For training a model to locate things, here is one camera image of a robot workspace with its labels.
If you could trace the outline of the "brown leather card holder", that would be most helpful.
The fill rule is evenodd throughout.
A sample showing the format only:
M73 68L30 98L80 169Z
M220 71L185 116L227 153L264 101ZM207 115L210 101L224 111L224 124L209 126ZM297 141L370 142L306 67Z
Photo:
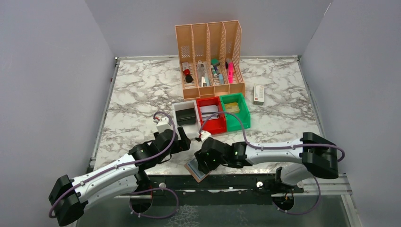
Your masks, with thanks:
M184 165L184 167L198 183L200 183L204 178L206 178L209 175L199 170L196 158L191 159Z

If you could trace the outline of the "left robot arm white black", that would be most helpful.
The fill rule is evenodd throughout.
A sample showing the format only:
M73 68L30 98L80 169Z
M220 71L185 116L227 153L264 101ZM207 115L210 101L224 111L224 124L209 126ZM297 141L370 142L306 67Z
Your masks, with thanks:
M105 199L130 192L145 193L151 188L145 170L163 163L166 156L189 150L191 144L182 127L156 132L154 136L154 140L135 145L127 154L96 171L74 178L59 177L49 195L49 217L64 227Z

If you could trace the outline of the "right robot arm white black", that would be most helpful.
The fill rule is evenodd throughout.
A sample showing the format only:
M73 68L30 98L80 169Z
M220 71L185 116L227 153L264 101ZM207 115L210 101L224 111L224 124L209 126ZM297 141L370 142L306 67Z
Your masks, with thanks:
M338 163L345 157L344 150L312 132L304 132L299 139L280 143L244 140L229 145L212 137L202 137L201 142L195 158L198 170L204 174L218 166L240 169L262 163L289 163L289 166L276 170L273 187L278 192L285 192L311 177L338 178Z

